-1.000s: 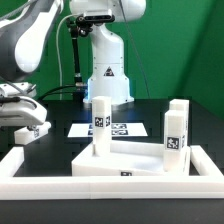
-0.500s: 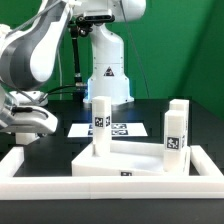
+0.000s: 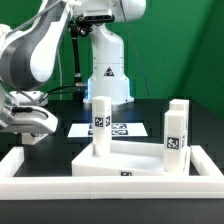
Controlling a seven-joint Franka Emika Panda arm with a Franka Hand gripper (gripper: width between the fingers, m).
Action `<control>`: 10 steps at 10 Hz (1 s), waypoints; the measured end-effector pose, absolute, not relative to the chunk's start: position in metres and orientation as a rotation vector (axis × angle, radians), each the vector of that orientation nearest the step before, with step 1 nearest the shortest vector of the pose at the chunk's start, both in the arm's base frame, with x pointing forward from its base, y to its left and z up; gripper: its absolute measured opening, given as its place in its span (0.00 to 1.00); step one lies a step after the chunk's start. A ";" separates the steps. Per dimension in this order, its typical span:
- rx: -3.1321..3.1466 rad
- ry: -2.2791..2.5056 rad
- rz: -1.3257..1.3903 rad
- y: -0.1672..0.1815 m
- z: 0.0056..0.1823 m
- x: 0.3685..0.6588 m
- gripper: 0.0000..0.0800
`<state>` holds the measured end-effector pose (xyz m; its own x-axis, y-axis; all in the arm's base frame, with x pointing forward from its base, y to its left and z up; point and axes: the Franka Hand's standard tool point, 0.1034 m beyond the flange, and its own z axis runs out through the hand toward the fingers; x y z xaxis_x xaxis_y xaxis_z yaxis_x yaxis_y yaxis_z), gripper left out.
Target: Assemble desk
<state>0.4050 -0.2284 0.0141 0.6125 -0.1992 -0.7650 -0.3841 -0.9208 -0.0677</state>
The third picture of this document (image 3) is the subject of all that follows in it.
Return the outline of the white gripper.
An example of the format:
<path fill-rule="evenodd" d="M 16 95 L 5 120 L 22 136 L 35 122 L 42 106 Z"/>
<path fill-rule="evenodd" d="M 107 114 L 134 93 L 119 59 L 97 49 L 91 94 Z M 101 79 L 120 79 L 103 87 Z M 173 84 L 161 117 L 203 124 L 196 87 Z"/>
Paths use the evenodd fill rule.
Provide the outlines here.
<path fill-rule="evenodd" d="M 53 133 L 58 119 L 42 107 L 13 107 L 0 113 L 0 132 L 10 133 Z"/>

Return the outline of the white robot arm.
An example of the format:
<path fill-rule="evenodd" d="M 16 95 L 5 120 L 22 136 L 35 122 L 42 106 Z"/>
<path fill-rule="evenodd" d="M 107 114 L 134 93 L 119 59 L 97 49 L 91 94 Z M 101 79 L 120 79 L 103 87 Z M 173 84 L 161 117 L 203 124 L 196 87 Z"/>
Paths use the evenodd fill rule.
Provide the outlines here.
<path fill-rule="evenodd" d="M 32 92 L 51 77 L 57 52 L 70 21 L 80 35 L 92 40 L 93 73 L 88 80 L 89 104 L 96 96 L 107 96 L 114 105 L 132 102 L 129 79 L 124 73 L 124 43 L 106 25 L 141 18 L 146 0 L 42 0 L 32 26 L 10 30 L 0 36 L 0 131 L 48 134 L 58 120 L 47 110 L 23 106 L 4 90 Z"/>

